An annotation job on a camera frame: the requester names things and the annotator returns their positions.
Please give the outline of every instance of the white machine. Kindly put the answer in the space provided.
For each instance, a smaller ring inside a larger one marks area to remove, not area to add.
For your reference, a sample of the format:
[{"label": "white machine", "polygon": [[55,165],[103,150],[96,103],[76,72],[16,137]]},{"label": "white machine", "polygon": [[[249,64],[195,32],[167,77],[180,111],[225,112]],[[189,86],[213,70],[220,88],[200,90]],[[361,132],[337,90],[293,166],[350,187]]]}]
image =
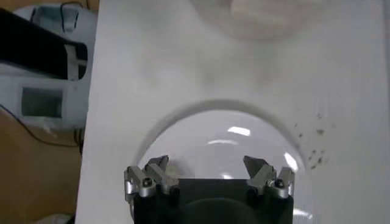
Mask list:
[{"label": "white machine", "polygon": [[[0,103],[26,124],[45,128],[83,127],[88,109],[96,14],[78,4],[31,5],[16,10],[14,14],[29,21],[24,20],[27,30],[30,23],[50,31],[54,34],[53,38],[83,44],[86,47],[83,51],[85,60],[78,59],[76,54],[79,52],[75,52],[71,46],[64,46],[68,58],[65,58],[65,75],[62,77],[53,75],[55,72],[1,63]],[[34,45],[32,35],[22,38],[31,40],[31,45]],[[51,47],[48,43],[47,46],[42,45],[41,49],[49,51]],[[37,49],[30,54],[39,57],[39,52]],[[34,63],[37,64],[33,60],[27,61],[29,65]],[[48,60],[46,65],[50,66],[51,63],[52,61]]]}]

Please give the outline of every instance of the white tabletop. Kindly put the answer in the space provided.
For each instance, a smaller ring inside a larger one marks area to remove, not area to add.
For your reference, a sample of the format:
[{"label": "white tabletop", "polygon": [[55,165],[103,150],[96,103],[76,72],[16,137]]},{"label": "white tabletop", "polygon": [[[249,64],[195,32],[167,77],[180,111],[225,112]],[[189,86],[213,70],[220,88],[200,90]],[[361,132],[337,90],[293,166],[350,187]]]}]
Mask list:
[{"label": "white tabletop", "polygon": [[[381,0],[332,1],[274,42],[233,40],[186,0],[101,1],[77,223],[131,223],[124,169],[172,113],[216,99],[254,105],[299,146],[316,223],[390,223],[385,46]],[[313,150],[327,164],[311,170]]]}]

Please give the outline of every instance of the cable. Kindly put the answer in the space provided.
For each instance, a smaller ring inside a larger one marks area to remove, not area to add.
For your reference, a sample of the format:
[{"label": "cable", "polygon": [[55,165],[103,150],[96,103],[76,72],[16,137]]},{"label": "cable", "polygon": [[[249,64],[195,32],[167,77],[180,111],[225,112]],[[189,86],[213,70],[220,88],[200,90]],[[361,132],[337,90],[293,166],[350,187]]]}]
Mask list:
[{"label": "cable", "polygon": [[3,106],[2,104],[0,104],[0,107],[5,110],[9,115],[11,115],[24,129],[25,131],[28,132],[28,134],[34,138],[35,140],[37,140],[38,142],[40,143],[44,143],[46,145],[53,145],[53,146],[61,146],[61,147],[78,147],[79,145],[63,145],[63,144],[58,144],[58,143],[53,143],[53,142],[47,142],[47,141],[44,141],[38,137],[36,137],[28,128],[27,126],[21,122],[21,120],[19,118],[17,118],[11,111],[9,111],[5,106]]},{"label": "cable", "polygon": [[70,1],[70,2],[61,3],[61,5],[60,5],[61,25],[62,25],[62,32],[64,32],[64,33],[65,33],[65,28],[64,28],[64,24],[63,24],[63,7],[64,7],[64,5],[70,5],[70,4],[77,4],[77,5],[80,5],[82,8],[84,8],[83,4],[81,4],[81,2],[78,2],[78,1]]}]

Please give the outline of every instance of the screw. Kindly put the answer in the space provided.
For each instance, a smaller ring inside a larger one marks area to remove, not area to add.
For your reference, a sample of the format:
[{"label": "screw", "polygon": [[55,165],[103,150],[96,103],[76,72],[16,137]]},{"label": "screw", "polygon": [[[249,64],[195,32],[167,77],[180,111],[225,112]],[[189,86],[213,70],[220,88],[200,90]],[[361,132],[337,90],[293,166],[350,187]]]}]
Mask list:
[{"label": "screw", "polygon": [[275,180],[275,187],[277,187],[277,188],[284,188],[284,187],[285,187],[285,184],[284,184],[283,180],[281,180],[281,179],[276,179],[276,180]]},{"label": "screw", "polygon": [[142,181],[143,187],[150,187],[152,184],[153,184],[153,180],[150,177],[147,177]]}]

